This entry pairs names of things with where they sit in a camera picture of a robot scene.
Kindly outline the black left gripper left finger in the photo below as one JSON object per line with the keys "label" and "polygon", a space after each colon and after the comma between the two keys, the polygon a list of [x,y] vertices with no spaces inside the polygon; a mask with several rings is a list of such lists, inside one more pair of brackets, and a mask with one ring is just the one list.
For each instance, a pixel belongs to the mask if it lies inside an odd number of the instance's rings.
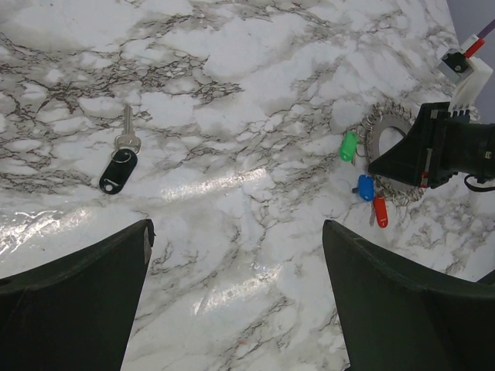
{"label": "black left gripper left finger", "polygon": [[3,370],[119,370],[155,240],[140,220],[1,280]]}

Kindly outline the key with red tag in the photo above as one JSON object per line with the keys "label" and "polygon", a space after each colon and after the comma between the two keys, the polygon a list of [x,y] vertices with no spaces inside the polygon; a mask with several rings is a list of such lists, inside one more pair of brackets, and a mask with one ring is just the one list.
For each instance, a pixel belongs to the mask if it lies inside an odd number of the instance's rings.
{"label": "key with red tag", "polygon": [[389,219],[387,213],[387,204],[383,196],[377,196],[372,201],[370,225],[377,224],[384,229],[388,226]]}

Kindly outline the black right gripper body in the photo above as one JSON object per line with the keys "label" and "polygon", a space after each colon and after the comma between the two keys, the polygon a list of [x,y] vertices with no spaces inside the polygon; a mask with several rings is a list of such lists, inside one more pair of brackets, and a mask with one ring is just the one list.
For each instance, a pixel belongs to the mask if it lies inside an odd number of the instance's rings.
{"label": "black right gripper body", "polygon": [[426,104],[425,112],[432,130],[426,186],[435,189],[465,173],[468,189],[488,189],[494,180],[494,125],[473,123],[469,108],[450,111],[448,102]]}

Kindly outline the key with blue tag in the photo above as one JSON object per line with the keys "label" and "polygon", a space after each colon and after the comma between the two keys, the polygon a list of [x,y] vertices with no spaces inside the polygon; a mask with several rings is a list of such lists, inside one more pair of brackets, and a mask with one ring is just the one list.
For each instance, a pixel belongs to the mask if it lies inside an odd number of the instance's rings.
{"label": "key with blue tag", "polygon": [[352,193],[366,202],[372,202],[375,198],[374,180],[369,175],[360,175],[357,186],[352,189]]}

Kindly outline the key with green tag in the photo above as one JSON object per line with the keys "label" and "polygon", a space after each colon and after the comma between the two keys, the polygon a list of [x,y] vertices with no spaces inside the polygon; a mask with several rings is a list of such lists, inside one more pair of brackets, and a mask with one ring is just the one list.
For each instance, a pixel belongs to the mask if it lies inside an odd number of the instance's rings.
{"label": "key with green tag", "polygon": [[359,136],[356,132],[348,131],[340,146],[340,159],[344,162],[353,162],[357,153]]}

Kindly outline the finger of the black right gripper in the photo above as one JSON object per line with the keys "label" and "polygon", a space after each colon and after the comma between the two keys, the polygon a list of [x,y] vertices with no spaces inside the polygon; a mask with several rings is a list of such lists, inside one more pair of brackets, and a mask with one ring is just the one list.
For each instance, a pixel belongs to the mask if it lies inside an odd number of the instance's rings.
{"label": "finger of the black right gripper", "polygon": [[393,148],[374,159],[368,166],[380,175],[408,186],[437,186],[437,104],[420,107],[414,124],[404,111],[386,111],[383,124],[391,124],[405,136]]}

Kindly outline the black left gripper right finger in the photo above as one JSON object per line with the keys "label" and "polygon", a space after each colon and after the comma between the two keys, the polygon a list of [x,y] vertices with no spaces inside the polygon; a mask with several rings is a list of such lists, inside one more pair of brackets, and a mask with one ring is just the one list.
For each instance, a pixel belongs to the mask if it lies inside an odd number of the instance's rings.
{"label": "black left gripper right finger", "polygon": [[492,370],[494,274],[434,271],[335,220],[323,249],[351,370]]}

